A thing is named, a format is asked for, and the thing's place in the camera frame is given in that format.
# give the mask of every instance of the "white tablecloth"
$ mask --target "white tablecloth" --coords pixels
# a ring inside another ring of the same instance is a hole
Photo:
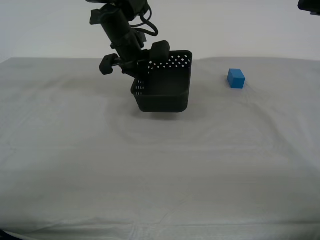
[[[139,111],[100,59],[0,64],[0,229],[36,240],[320,239],[320,62],[195,60]],[[246,76],[243,90],[226,81]]]

